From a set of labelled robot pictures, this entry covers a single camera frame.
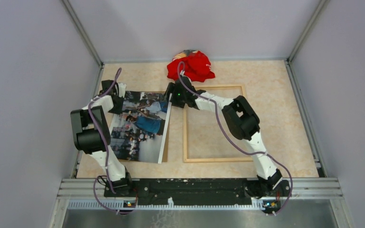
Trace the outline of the light wooden picture frame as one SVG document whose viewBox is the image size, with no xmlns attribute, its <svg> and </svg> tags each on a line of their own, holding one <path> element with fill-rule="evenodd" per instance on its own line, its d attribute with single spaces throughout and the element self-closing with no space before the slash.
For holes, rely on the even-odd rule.
<svg viewBox="0 0 365 228">
<path fill-rule="evenodd" d="M 231 85 L 209 85 L 198 86 L 198 89 L 203 90 L 238 90 L 240 95 L 246 95 L 246 89 L 244 85 L 231 84 Z M 183 162 L 184 163 L 216 163 L 216 162 L 252 162 L 250 156 L 241 157 L 208 157 L 208 158 L 189 158 L 190 145 L 189 145 L 189 124 L 188 124 L 188 112 L 189 107 L 186 105 L 183 108 Z"/>
</svg>

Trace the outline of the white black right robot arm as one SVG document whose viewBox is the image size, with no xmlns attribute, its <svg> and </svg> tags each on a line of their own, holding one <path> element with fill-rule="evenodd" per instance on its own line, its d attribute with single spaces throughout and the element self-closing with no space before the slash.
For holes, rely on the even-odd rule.
<svg viewBox="0 0 365 228">
<path fill-rule="evenodd" d="M 242 95 L 235 98 L 221 97 L 205 90 L 196 90 L 188 77 L 183 76 L 167 86 L 165 97 L 173 106 L 188 106 L 200 111 L 215 113 L 224 137 L 238 151 L 249 155 L 256 168 L 257 181 L 245 187 L 252 197 L 291 197 L 293 179 L 287 185 L 279 167 L 284 165 L 267 151 L 260 132 L 260 119 Z"/>
</svg>

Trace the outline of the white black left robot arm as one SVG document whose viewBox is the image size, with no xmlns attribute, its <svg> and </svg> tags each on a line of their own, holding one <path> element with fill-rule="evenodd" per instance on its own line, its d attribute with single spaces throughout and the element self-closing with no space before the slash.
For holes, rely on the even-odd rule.
<svg viewBox="0 0 365 228">
<path fill-rule="evenodd" d="M 133 182 L 126 167 L 117 159 L 110 142 L 106 114 L 122 112 L 126 84 L 114 80 L 102 82 L 102 91 L 88 105 L 71 111 L 70 120 L 77 150 L 94 158 L 106 173 L 106 197 L 128 196 Z"/>
</svg>

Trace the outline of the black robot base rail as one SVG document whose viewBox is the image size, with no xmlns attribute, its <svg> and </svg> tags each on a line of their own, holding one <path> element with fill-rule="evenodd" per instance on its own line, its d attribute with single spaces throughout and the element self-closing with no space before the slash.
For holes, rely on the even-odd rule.
<svg viewBox="0 0 365 228">
<path fill-rule="evenodd" d="M 233 206 L 250 205 L 263 197 L 273 199 L 288 196 L 289 181 L 282 180 L 270 189 L 258 179 L 205 178 L 205 179 L 138 179 L 128 190 L 106 185 L 106 198 L 131 197 L 139 206 L 165 205 L 169 199 L 176 206 Z"/>
</svg>

